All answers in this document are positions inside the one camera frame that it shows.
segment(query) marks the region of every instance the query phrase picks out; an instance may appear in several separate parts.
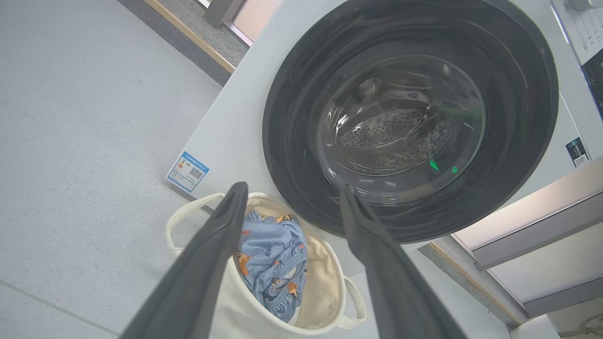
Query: basket handle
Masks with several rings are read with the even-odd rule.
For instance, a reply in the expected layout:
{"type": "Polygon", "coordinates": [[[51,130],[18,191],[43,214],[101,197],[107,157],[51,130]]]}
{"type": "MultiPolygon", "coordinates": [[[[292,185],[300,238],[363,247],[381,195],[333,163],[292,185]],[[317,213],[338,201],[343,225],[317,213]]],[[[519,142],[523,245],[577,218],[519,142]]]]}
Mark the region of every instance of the basket handle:
{"type": "Polygon", "coordinates": [[[367,307],[364,305],[364,299],[360,295],[360,291],[358,291],[358,287],[350,280],[350,278],[344,276],[344,282],[346,283],[346,290],[350,293],[352,297],[352,303],[354,304],[354,308],[356,309],[356,318],[350,318],[346,315],[343,315],[339,322],[337,323],[337,327],[343,329],[354,329],[357,328],[363,322],[367,321],[367,307]]]}
{"type": "Polygon", "coordinates": [[[174,226],[176,226],[182,219],[188,217],[190,214],[202,208],[203,206],[209,204],[210,202],[224,198],[224,193],[216,193],[212,195],[208,195],[207,197],[199,198],[195,201],[191,201],[190,203],[182,206],[177,211],[172,214],[172,216],[168,220],[168,225],[165,227],[165,238],[167,239],[169,249],[174,252],[175,255],[179,255],[184,248],[174,246],[174,241],[172,240],[172,231],[174,230],[174,226]]]}

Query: glass panel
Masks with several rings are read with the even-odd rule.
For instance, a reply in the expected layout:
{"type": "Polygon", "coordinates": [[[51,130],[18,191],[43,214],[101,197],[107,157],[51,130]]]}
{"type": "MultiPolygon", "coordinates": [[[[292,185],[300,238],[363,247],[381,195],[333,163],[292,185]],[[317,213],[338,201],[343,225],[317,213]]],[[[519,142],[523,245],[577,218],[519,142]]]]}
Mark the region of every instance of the glass panel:
{"type": "Polygon", "coordinates": [[[281,0],[245,0],[232,23],[255,41],[281,0]]]}
{"type": "Polygon", "coordinates": [[[318,158],[335,186],[394,205],[445,187],[471,163],[485,106],[456,65],[422,54],[373,63],[337,85],[318,126],[318,158]]]}

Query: qr code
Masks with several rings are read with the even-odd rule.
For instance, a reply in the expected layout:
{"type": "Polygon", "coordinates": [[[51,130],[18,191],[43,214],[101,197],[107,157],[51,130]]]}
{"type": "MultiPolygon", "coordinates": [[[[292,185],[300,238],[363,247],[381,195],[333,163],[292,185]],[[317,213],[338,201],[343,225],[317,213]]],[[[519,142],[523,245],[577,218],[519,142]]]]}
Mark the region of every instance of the qr code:
{"type": "Polygon", "coordinates": [[[199,171],[198,169],[194,168],[191,170],[191,172],[189,172],[190,175],[194,176],[195,178],[199,179],[203,174],[203,172],[199,171]]]}
{"type": "Polygon", "coordinates": [[[583,163],[586,162],[586,154],[582,154],[580,157],[577,157],[573,162],[576,165],[576,167],[582,165],[583,163]]]}

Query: floor seam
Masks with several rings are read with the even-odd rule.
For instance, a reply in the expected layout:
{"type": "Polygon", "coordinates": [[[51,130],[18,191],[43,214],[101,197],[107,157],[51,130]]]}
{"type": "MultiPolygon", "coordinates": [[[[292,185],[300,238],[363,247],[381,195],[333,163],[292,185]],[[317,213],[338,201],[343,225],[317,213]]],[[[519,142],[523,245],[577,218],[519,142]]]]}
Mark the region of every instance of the floor seam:
{"type": "Polygon", "coordinates": [[[15,285],[11,284],[11,283],[8,283],[8,282],[2,280],[2,279],[0,279],[0,285],[6,286],[6,287],[10,288],[11,290],[13,290],[13,291],[15,291],[17,293],[21,293],[21,294],[23,294],[26,297],[32,298],[32,299],[34,299],[37,302],[40,302],[40,303],[42,303],[42,304],[44,304],[44,305],[46,305],[48,307],[54,308],[57,311],[59,311],[61,313],[64,313],[66,315],[69,315],[69,316],[71,316],[73,318],[76,318],[77,320],[80,320],[82,322],[85,322],[88,325],[92,325],[92,326],[94,326],[94,327],[96,327],[98,329],[102,329],[103,331],[109,332],[109,333],[111,333],[113,335],[116,335],[118,337],[120,336],[119,332],[117,332],[117,331],[114,331],[114,330],[112,330],[112,329],[110,329],[108,327],[105,327],[105,326],[103,326],[103,325],[101,325],[99,323],[95,323],[95,322],[93,322],[93,321],[91,321],[89,319],[86,319],[86,318],[84,318],[84,317],[82,317],[80,315],[77,315],[77,314],[75,314],[75,313],[73,313],[73,312],[71,312],[71,311],[69,311],[67,309],[62,308],[61,306],[57,306],[57,305],[55,305],[55,304],[53,304],[53,303],[51,303],[49,301],[46,301],[46,300],[44,300],[44,299],[42,299],[40,297],[37,297],[37,296],[29,293],[28,291],[25,291],[25,290],[23,290],[23,289],[15,286],[15,285]]]}

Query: gray speckled floor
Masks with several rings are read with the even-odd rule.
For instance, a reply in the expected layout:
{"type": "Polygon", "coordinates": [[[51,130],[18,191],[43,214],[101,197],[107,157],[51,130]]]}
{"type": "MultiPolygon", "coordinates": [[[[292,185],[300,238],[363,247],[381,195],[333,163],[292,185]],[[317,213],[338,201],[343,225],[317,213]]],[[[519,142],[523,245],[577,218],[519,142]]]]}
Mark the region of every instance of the gray speckled floor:
{"type": "Polygon", "coordinates": [[[203,20],[205,8],[197,0],[159,0],[159,2],[234,67],[239,65],[249,47],[224,28],[216,30],[203,20]]]}
{"type": "Polygon", "coordinates": [[[115,338],[174,260],[163,176],[221,87],[115,0],[1,1],[0,46],[0,337],[115,338]]]}

